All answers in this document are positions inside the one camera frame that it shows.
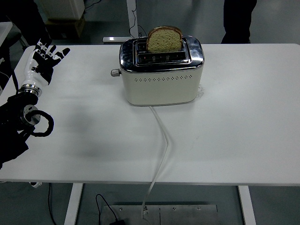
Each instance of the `table leg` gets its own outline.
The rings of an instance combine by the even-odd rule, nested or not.
[[[245,225],[256,225],[248,186],[238,186]]]
[[[73,184],[69,205],[67,207],[67,214],[64,223],[65,225],[75,225],[76,223],[82,189],[83,189],[83,184],[80,183]]]

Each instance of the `white cable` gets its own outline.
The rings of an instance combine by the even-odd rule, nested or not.
[[[148,196],[149,196],[149,194],[150,194],[150,192],[151,192],[151,190],[152,190],[152,188],[153,188],[154,183],[155,183],[156,180],[157,180],[157,177],[158,177],[158,175],[159,175],[159,172],[160,172],[160,170],[161,170],[161,168],[162,168],[162,166],[163,166],[163,164],[164,164],[164,162],[165,162],[166,156],[168,155],[168,152],[169,152],[169,150],[170,150],[170,139],[169,139],[169,136],[168,136],[167,131],[166,131],[166,129],[165,129],[165,126],[164,126],[164,124],[162,123],[162,121],[161,121],[160,117],[158,116],[158,114],[156,113],[155,109],[154,109],[152,106],[149,106],[149,108],[150,108],[151,111],[153,112],[153,114],[154,114],[156,120],[158,121],[158,124],[159,124],[161,130],[163,131],[163,134],[164,134],[164,136],[165,136],[165,140],[166,140],[166,142],[167,142],[167,147],[166,147],[166,149],[165,149],[165,153],[164,153],[163,159],[162,159],[161,162],[160,162],[160,165],[159,165],[158,170],[157,170],[157,172],[156,172],[156,174],[155,174],[155,177],[154,177],[153,181],[151,182],[150,188],[148,189],[148,192],[147,192],[146,196],[144,197],[144,201],[143,201],[143,203],[142,203],[142,219],[144,219],[144,220],[146,220],[146,219],[144,218],[144,210],[145,210],[146,200],[147,200],[147,198],[148,198]]]
[[[3,73],[3,72],[1,72],[1,71],[0,71],[0,73],[4,74],[4,75],[7,76],[7,78],[9,79],[9,76],[8,76],[7,74],[5,74],[5,73]]]

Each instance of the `robot finger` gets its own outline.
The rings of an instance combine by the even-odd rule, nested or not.
[[[45,56],[45,60],[49,59],[52,57],[54,50],[56,49],[56,45],[53,45],[51,49],[47,52]]]
[[[65,48],[61,52],[56,52],[56,54],[52,57],[52,67],[56,66],[62,59],[70,52],[69,48]]]
[[[41,48],[42,48],[43,43],[41,42],[41,39],[39,39],[38,43],[36,44],[36,47],[34,48],[34,52],[41,52]]]
[[[46,43],[45,43],[45,45],[44,46],[42,46],[42,49],[41,49],[41,52],[40,52],[40,55],[43,57],[43,58],[45,58],[45,56],[46,56],[46,52],[47,52],[47,50],[48,50],[48,47],[49,47],[49,45],[51,44],[51,40],[49,40],[49,41],[47,41]]]

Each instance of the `bread crust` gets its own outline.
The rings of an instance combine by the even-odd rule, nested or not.
[[[147,41],[146,41],[146,49],[147,50],[148,50],[149,40],[150,40],[152,34],[155,33],[156,31],[159,31],[159,30],[173,30],[173,31],[177,32],[178,35],[180,36],[180,41],[182,43],[182,39],[181,39],[182,32],[179,28],[173,27],[173,26],[160,26],[160,27],[155,27],[155,28],[153,28],[152,30],[149,31],[148,38],[147,38]]]

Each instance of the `black cable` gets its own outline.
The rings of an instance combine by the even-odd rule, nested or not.
[[[98,196],[101,196],[103,198],[103,200],[105,201],[106,205],[109,207],[109,209],[112,211],[114,217],[116,218],[116,221],[118,221],[116,214],[114,213],[114,211],[112,210],[112,208],[109,206],[109,204],[107,203],[107,201],[105,200],[105,198],[101,194],[97,194],[96,195],[96,203],[97,203],[98,212],[99,212],[99,225],[100,225],[100,215],[101,215],[101,213],[100,213],[100,208],[99,208],[98,200],[97,200]]]
[[[100,1],[97,1],[97,2],[95,2],[95,3],[93,3],[93,4],[91,4],[90,6],[86,7],[85,9],[87,9],[87,8],[89,8],[89,7],[92,7],[93,5],[95,5],[95,4],[99,3],[99,2],[101,2],[101,0],[100,0]]]
[[[26,119],[28,121],[31,121],[31,117],[34,115],[44,116],[48,120],[48,129],[44,133],[32,132],[31,135],[34,137],[46,137],[46,136],[50,135],[54,128],[54,120],[53,120],[52,116],[50,116],[49,114],[47,114],[46,112],[41,111],[41,110],[33,110],[26,115]]]
[[[131,10],[133,16],[135,17],[135,22],[136,22],[136,16],[135,16],[136,8],[137,8],[137,0],[135,0],[135,9],[134,9],[134,10]],[[134,22],[133,26],[129,28],[129,31],[128,31],[131,37],[133,37],[133,36],[132,36],[130,30],[135,26],[135,22]],[[142,30],[145,32],[145,36],[147,37],[147,33],[146,33],[146,31],[144,30],[144,28],[143,28],[142,26],[140,26],[140,25],[137,25],[137,26],[142,28]],[[139,36],[139,38],[141,38],[143,35],[142,35],[141,32],[138,32],[138,36]]]
[[[49,183],[49,192],[48,192],[48,209],[49,209],[49,213],[50,213],[50,216],[51,216],[51,220],[52,220],[52,222],[54,223],[54,225],[56,225],[56,223],[55,223],[55,221],[54,221],[54,218],[53,218],[53,215],[52,215],[51,206],[50,206],[50,191],[51,191],[51,183]]]
[[[147,37],[147,33],[146,33],[146,31],[144,30],[144,28],[143,28],[142,26],[140,26],[140,25],[137,25],[137,26],[142,28],[142,30],[143,30],[144,33],[145,33],[145,37]]]
[[[133,14],[134,17],[135,17],[136,7],[137,7],[137,2],[136,2],[136,0],[135,0],[135,10],[131,10],[131,12],[132,12],[132,14]],[[133,28],[134,26],[135,26],[135,22],[134,22],[133,26],[129,28],[129,33],[130,33],[130,36],[131,36],[131,37],[133,37],[133,36],[132,36],[130,30],[131,30],[131,28]]]
[[[16,91],[16,94],[19,93],[19,84],[18,84],[18,79],[15,75],[15,72],[14,70],[12,69],[12,74],[11,74],[12,78],[13,78],[13,82],[14,82],[14,85],[15,85],[15,91]]]

